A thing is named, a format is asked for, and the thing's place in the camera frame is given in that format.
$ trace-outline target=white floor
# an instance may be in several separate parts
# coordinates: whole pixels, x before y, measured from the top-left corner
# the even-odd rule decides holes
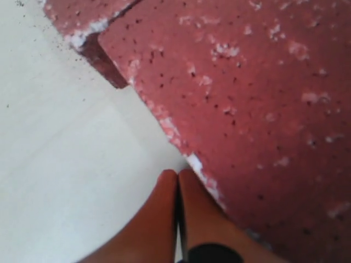
[[[0,1],[0,262],[74,262],[186,164],[132,88],[114,90],[21,2]]]

